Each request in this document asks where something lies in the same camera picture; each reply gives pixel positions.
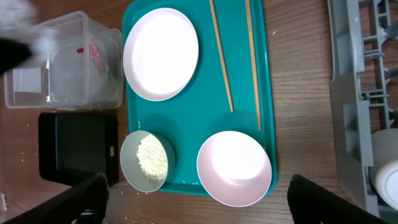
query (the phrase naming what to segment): clear plastic container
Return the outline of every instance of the clear plastic container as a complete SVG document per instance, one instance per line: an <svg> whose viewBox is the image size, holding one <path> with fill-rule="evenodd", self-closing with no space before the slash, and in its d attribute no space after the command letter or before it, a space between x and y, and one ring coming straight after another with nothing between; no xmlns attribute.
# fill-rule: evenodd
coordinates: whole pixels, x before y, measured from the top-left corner
<svg viewBox="0 0 398 224"><path fill-rule="evenodd" d="M122 35L77 11L41 23L59 49L4 79L8 108L117 108L123 101Z"/></svg>

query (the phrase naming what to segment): gray bowl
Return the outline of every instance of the gray bowl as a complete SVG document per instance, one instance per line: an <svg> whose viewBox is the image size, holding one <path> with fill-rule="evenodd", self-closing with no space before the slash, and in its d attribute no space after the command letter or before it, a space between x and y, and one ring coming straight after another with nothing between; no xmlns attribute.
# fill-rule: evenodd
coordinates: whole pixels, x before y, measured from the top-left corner
<svg viewBox="0 0 398 224"><path fill-rule="evenodd" d="M167 177L171 175L175 167L175 153L171 143L161 135L152 134L147 131L135 131L131 133L123 142L120 152L120 165L127 181L137 190L142 192L154 192L158 190L166 181L147 179L144 175L137 158L138 145L143 138L148 135L155 136L163 146L167 155Z"/></svg>

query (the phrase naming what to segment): black container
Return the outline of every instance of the black container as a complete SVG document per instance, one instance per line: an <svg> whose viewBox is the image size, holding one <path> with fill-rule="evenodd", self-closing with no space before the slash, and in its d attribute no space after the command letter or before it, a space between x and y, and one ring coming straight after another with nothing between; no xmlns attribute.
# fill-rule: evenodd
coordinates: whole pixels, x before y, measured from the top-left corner
<svg viewBox="0 0 398 224"><path fill-rule="evenodd" d="M118 121L93 113L39 116L39 171L45 180L74 186L96 172L119 180Z"/></svg>

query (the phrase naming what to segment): pink bowl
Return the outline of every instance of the pink bowl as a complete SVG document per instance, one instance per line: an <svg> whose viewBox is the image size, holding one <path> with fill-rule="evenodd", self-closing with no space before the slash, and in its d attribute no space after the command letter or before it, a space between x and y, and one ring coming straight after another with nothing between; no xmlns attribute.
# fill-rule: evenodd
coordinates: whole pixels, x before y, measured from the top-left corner
<svg viewBox="0 0 398 224"><path fill-rule="evenodd" d="M208 138L200 148L197 171L206 191L232 207L258 202L272 179L271 163L264 148L237 131L223 131Z"/></svg>

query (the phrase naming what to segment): wooden chopstick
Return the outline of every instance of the wooden chopstick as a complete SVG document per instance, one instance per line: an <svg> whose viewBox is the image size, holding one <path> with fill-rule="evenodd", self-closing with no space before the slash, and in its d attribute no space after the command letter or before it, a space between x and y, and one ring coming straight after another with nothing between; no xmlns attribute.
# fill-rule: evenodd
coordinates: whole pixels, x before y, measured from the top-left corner
<svg viewBox="0 0 398 224"><path fill-rule="evenodd" d="M214 0L209 0L209 1L210 1L211 16L213 18L214 31L216 33L218 53L220 55L221 69L223 70L226 94L228 96L228 101L229 101L229 108L231 109L231 113L234 113L234 106L232 104L231 89L229 88L228 74L226 72L226 66L225 66L223 46L221 45L220 31L218 30L217 15L216 15L216 9L214 7Z"/></svg>
<svg viewBox="0 0 398 224"><path fill-rule="evenodd" d="M251 57L251 70L253 72L254 99L256 101L257 122L258 122L258 125L259 125L259 130L261 130L259 81L258 81L258 78L257 78L256 53L254 51L253 26L252 26L252 20L251 20L250 0L246 0L245 3L246 3L246 19L248 20L250 57Z"/></svg>

